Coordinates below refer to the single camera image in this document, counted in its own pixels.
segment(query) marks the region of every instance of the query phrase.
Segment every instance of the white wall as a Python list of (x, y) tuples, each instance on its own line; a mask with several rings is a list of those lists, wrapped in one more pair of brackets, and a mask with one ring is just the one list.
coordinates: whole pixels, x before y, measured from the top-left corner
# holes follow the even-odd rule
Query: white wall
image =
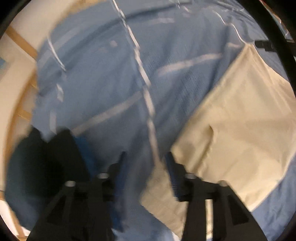
[(11, 26), (35, 49), (78, 0), (32, 0), (12, 21)]

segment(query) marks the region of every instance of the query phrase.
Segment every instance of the blue blanket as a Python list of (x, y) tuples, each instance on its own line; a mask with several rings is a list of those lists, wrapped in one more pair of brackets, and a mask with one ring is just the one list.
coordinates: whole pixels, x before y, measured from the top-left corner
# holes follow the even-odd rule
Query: blue blanket
[[(45, 41), (33, 125), (45, 139), (60, 127), (84, 137), (100, 172), (128, 153), (114, 207), (124, 228), (116, 232), (119, 240), (173, 239), (139, 203), (153, 159), (170, 150), (244, 44), (255, 39), (267, 38), (233, 0), (116, 0), (68, 17)], [(275, 53), (258, 52), (287, 79)], [(295, 212), (295, 182), (293, 161), (253, 212), (268, 240)]]

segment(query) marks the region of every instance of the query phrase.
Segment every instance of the metal screw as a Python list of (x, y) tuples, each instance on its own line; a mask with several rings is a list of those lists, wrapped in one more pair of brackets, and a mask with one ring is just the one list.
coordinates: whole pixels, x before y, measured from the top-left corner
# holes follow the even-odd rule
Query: metal screw
[(228, 186), (229, 186), (228, 183), (227, 183), (226, 181), (224, 181), (224, 180), (219, 181), (218, 184), (219, 184), (221, 187), (228, 187)]
[(187, 178), (187, 179), (195, 179), (196, 176), (193, 173), (186, 173), (185, 178)]
[(109, 174), (103, 172), (103, 173), (98, 174), (97, 175), (97, 178), (99, 178), (99, 179), (108, 179), (109, 178)]
[(65, 186), (66, 187), (74, 187), (76, 185), (76, 182), (74, 181), (66, 181)]

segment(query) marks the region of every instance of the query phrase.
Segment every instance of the bed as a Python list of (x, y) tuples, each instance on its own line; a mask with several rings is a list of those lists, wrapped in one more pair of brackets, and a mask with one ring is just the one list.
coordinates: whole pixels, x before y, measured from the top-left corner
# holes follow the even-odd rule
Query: bed
[[(243, 46), (256, 39), (267, 37), (236, 1), (117, 0), (68, 17), (45, 41), (32, 125), (45, 139), (61, 127), (85, 137), (100, 172), (128, 152), (115, 206), (125, 228), (115, 231), (119, 240), (173, 239), (139, 203), (153, 159), (169, 151)], [(288, 80), (276, 53), (258, 53)], [(296, 211), (295, 177), (294, 158), (252, 212), (268, 240), (281, 235)]]

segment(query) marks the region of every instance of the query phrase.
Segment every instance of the black fabric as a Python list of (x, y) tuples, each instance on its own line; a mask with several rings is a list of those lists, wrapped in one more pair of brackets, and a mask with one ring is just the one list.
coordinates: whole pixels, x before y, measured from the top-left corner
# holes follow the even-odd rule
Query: black fabric
[(63, 130), (46, 145), (47, 159), (61, 165), (64, 181), (84, 182), (89, 173), (70, 130)]
[(39, 215), (66, 181), (89, 179), (70, 131), (62, 131), (46, 143), (33, 128), (9, 160), (5, 200), (20, 224), (32, 230)]

